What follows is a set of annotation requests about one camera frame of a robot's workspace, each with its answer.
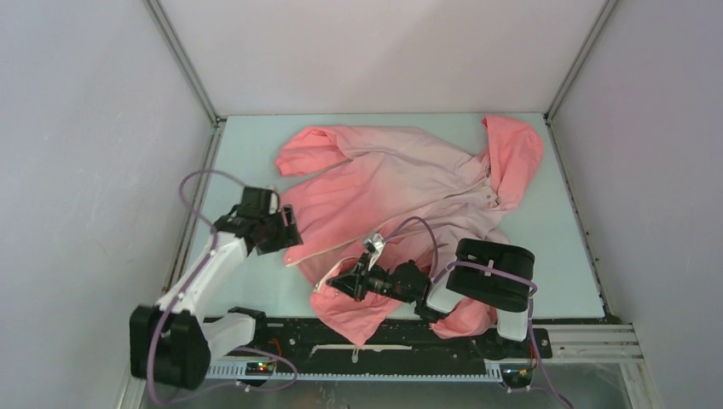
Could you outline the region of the pink zip-up hooded jacket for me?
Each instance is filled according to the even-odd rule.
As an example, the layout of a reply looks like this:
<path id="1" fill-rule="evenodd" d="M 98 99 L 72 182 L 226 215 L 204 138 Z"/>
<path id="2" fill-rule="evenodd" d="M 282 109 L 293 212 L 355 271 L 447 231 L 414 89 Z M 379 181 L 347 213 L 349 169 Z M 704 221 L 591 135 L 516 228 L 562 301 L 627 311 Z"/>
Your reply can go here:
<path id="1" fill-rule="evenodd" d="M 488 144 L 476 155 L 418 128 L 367 126 L 311 126 L 280 149 L 281 175 L 302 178 L 281 196 L 303 240 L 285 263 L 312 284 L 318 318 L 352 344 L 364 345 L 400 305 L 375 294 L 355 302 L 326 284 L 371 233 L 386 238 L 380 267 L 414 261 L 431 276 L 462 239 L 506 242 L 500 222 L 522 202 L 544 145 L 515 118 L 488 115 L 483 127 Z"/>

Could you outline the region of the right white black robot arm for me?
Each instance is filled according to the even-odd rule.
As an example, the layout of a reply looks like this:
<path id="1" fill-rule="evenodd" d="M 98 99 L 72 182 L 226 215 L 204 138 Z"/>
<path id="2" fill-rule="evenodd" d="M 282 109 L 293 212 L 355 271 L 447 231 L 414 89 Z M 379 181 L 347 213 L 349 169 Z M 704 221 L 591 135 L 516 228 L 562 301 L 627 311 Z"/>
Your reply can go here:
<path id="1" fill-rule="evenodd" d="M 375 235 L 363 242 L 364 252 L 352 267 L 326 280 L 356 302 L 369 292 L 414 305 L 422 320 L 437 323 L 467 297 L 497 311 L 496 345 L 508 356 L 530 344 L 529 311 L 537 286 L 532 282 L 535 256 L 526 249 L 479 239 L 462 239 L 456 259 L 436 277 L 423 273 L 413 261 L 384 269 L 377 265 L 385 240 Z"/>

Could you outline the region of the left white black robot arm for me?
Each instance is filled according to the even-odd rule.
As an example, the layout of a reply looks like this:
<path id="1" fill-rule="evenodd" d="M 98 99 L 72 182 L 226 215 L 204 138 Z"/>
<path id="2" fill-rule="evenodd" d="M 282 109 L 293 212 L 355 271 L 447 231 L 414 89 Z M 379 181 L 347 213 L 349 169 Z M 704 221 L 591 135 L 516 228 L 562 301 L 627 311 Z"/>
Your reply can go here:
<path id="1" fill-rule="evenodd" d="M 259 256 L 300 245 L 293 210 L 271 189 L 245 187 L 240 202 L 211 225 L 201 256 L 154 305 L 130 315 L 133 377 L 182 389 L 198 388 L 210 364 L 241 347 L 261 354 L 269 344 L 267 316 L 236 307 L 208 319 L 207 309 L 231 274 Z"/>

